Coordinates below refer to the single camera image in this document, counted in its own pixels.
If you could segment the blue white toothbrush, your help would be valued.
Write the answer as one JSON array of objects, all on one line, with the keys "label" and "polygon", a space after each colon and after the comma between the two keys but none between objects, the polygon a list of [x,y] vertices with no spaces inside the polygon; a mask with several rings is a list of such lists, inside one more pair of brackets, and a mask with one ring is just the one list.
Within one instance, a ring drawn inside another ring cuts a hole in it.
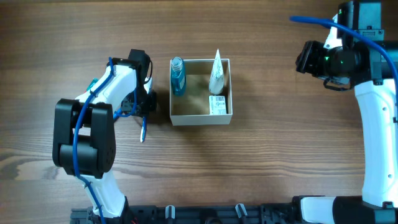
[{"label": "blue white toothbrush", "polygon": [[144,142],[145,141],[145,139],[146,139],[146,131],[147,131],[147,117],[145,116],[142,119],[140,142]]}]

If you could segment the blue Listerine mouthwash bottle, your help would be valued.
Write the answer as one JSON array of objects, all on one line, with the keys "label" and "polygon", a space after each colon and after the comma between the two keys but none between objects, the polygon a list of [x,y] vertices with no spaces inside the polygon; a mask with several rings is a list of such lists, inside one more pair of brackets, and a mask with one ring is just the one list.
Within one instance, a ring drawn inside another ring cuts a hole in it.
[{"label": "blue Listerine mouthwash bottle", "polygon": [[186,89],[186,72],[183,59],[174,57],[170,62],[170,67],[170,81],[173,94],[183,96]]}]

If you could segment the green white soap box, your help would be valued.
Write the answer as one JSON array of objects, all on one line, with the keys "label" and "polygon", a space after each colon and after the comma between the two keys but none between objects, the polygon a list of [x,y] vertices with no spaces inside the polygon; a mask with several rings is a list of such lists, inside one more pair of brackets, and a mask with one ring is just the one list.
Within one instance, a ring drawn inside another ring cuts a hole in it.
[{"label": "green white soap box", "polygon": [[225,96],[209,96],[209,114],[224,115],[227,114]]}]

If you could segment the white Pantene tube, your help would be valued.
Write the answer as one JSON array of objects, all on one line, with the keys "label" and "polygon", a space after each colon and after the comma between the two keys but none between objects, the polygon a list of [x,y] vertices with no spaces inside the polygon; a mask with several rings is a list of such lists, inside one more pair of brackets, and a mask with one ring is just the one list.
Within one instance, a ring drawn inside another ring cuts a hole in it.
[{"label": "white Pantene tube", "polygon": [[223,87],[224,87],[224,71],[220,57],[220,51],[217,50],[211,70],[209,91],[213,95],[219,95],[223,91]]}]

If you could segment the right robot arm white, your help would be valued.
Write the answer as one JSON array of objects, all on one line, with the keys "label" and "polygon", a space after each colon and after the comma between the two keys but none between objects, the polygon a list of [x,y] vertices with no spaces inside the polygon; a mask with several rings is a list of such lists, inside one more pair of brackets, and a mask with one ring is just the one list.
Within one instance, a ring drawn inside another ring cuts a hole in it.
[{"label": "right robot arm white", "polygon": [[384,38],[381,9],[380,1],[350,1],[332,19],[291,17],[330,31],[325,42],[305,43],[296,69],[329,90],[354,91],[365,164],[361,195],[296,197],[296,222],[397,222],[397,42]]}]

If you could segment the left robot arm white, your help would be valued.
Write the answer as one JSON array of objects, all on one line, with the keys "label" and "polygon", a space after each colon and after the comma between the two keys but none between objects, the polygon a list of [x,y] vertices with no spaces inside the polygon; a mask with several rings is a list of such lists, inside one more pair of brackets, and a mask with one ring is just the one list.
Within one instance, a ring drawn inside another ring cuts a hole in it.
[{"label": "left robot arm white", "polygon": [[147,119],[156,110],[150,57],[132,49],[128,58],[109,58],[105,73],[74,100],[55,106],[52,159],[83,186],[92,206],[71,210],[71,223],[137,223],[113,175],[114,123]]}]

